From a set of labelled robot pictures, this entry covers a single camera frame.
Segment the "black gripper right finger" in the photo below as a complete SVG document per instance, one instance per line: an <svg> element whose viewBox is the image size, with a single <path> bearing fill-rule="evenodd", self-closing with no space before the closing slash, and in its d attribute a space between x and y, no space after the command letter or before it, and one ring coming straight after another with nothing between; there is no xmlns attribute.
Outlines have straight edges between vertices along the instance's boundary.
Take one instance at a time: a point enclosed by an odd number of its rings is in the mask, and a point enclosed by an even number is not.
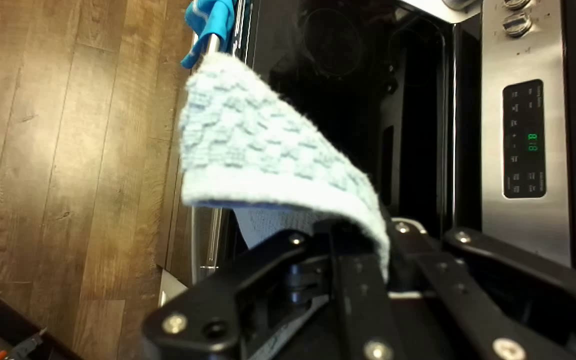
<svg viewBox="0 0 576 360"><path fill-rule="evenodd" d="M472 229L433 238L389 223L395 292L418 292L447 322L455 354L477 360L576 360L576 271Z"/></svg>

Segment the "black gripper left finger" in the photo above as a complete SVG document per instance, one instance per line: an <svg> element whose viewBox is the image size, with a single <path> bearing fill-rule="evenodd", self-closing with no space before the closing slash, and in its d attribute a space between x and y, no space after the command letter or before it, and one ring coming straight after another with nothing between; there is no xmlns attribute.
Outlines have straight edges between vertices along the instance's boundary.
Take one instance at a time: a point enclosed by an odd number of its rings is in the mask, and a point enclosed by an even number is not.
<svg viewBox="0 0 576 360"><path fill-rule="evenodd" d="M348 223L282 230L148 314L148 360L367 360L395 352L377 248Z"/></svg>

